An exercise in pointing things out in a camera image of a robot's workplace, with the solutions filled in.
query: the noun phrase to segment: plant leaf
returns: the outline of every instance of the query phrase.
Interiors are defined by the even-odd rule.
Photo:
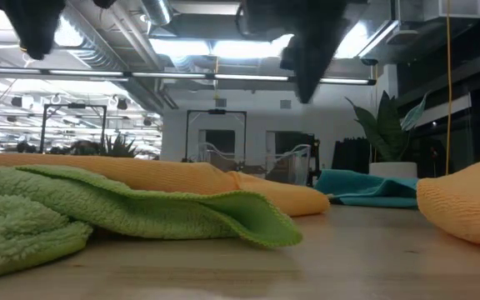
[[[382,94],[381,102],[379,104],[377,131],[385,143],[390,147],[390,158],[396,158],[395,160],[397,161],[405,148],[407,140],[401,129],[396,104],[386,92]]]
[[[430,92],[431,91],[426,92],[425,96],[423,96],[422,102],[419,103],[415,108],[411,109],[407,113],[407,116],[401,121],[401,128],[403,129],[403,131],[409,131],[416,127],[416,124],[418,123],[419,118],[421,118],[423,115],[427,97]]]
[[[362,125],[367,140],[374,146],[388,161],[394,161],[395,157],[390,149],[390,146],[384,138],[379,134],[377,120],[368,110],[361,107],[354,107],[357,114],[357,122]]]
[[[364,133],[366,133],[367,140],[372,144],[374,148],[376,148],[379,153],[381,153],[382,157],[387,161],[395,161],[396,158],[393,157],[392,152],[390,151],[390,147],[386,142],[384,142],[383,137],[377,132],[377,128],[374,126],[370,126],[365,122],[361,122],[358,120],[359,124],[362,125],[364,129]]]

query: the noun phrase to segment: towel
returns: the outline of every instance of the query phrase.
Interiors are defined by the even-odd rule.
[[[446,177],[420,180],[417,204],[442,230],[480,244],[480,162]]]
[[[237,190],[260,193],[291,217],[328,210],[327,197],[299,187],[239,172],[222,172],[208,163],[144,161],[134,158],[79,157],[25,153],[0,154],[0,167],[30,164],[70,166],[126,183],[137,190],[214,195]]]
[[[289,216],[255,192],[143,191],[75,167],[0,167],[0,275],[84,248],[93,227],[141,238],[242,238],[270,248],[302,239]]]
[[[382,178],[347,170],[324,170],[316,189],[334,204],[416,208],[417,179]]]

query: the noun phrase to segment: wooden table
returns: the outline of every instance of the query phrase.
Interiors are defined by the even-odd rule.
[[[93,242],[0,277],[0,299],[480,300],[480,246],[419,212],[333,207],[297,223],[304,241],[277,250],[234,239]]]

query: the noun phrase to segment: ceiling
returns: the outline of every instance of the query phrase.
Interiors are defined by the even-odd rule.
[[[419,53],[432,51],[442,44],[443,25],[433,20],[416,19],[410,8],[415,3],[438,0],[402,0],[400,24],[412,28],[426,28],[425,33],[438,33],[439,38],[420,36],[418,44],[392,47],[384,39],[367,55],[381,64],[414,59]],[[394,19],[394,7],[390,0],[370,0],[368,5],[349,0],[345,18],[349,27],[335,59],[325,77],[370,78],[371,67],[362,64],[356,56],[378,36],[379,30]],[[108,10],[96,7],[92,1],[67,0],[57,31],[56,45],[43,61],[33,61],[18,48],[18,39],[4,13],[0,12],[0,67],[47,69],[98,69],[116,71],[156,71],[225,73],[245,75],[289,76],[289,71],[279,67],[278,53],[286,46],[287,39],[273,42],[256,41],[247,46],[237,45],[236,54],[218,52],[220,43],[243,39],[234,25],[237,1],[170,1],[174,18],[165,27],[150,27],[142,10],[142,0],[117,1]],[[467,22],[455,22],[461,32]],[[156,40],[173,43],[171,47],[159,47]],[[231,52],[232,48],[222,47]],[[261,54],[268,49],[272,54]],[[80,81],[45,79],[0,78],[0,139],[9,144],[26,138],[38,143],[38,128],[42,124],[43,105],[47,103],[86,103],[107,106],[107,132],[123,130],[133,132],[142,149],[158,153],[162,121],[160,114],[176,109],[176,91],[246,90],[289,91],[294,86],[286,82],[256,81],[203,81],[182,79],[132,79],[129,82],[107,82],[101,78],[80,78]],[[13,98],[22,98],[21,107],[12,105]],[[125,110],[117,103],[127,99]],[[79,122],[64,121],[70,116],[91,116]],[[101,122],[96,112],[86,108],[74,112],[62,108],[47,121],[50,129],[48,141],[68,145],[76,139],[98,139],[95,134]],[[151,126],[144,126],[144,119],[152,119]],[[64,135],[68,128],[82,128],[83,134]]]

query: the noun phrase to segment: green microfiber towel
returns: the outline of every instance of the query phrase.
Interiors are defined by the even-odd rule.
[[[0,167],[0,275],[84,248],[92,226],[142,238],[240,237],[264,247],[302,239],[253,192],[138,191],[74,167]]]
[[[380,208],[418,208],[417,178],[383,178],[347,170],[323,170],[316,189],[333,204]]]

